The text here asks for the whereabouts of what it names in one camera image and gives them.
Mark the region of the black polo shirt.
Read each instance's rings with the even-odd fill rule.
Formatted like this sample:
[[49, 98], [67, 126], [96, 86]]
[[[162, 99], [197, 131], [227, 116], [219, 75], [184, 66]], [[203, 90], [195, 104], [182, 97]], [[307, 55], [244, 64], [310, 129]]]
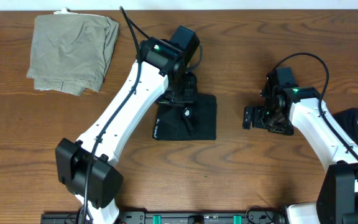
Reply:
[[217, 100], [199, 93], [193, 104], [159, 105], [152, 138], [159, 141], [216, 139]]

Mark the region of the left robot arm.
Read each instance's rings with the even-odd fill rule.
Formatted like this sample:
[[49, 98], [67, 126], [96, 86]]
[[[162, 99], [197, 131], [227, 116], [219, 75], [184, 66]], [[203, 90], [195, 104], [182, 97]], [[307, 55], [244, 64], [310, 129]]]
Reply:
[[182, 110], [194, 101], [188, 63], [199, 45], [194, 36], [142, 41], [128, 78], [102, 115], [76, 141], [58, 143], [58, 179], [82, 201], [77, 223], [116, 221], [114, 199], [124, 178], [115, 166], [122, 150], [154, 103]]

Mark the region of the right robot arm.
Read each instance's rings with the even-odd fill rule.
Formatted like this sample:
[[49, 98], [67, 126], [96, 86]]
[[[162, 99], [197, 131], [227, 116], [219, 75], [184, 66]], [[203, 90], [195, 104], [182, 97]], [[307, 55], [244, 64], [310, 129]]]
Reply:
[[358, 145], [313, 87], [263, 90], [263, 106], [244, 108], [243, 127], [291, 136], [299, 130], [326, 175], [315, 202], [285, 207], [275, 223], [358, 223]]

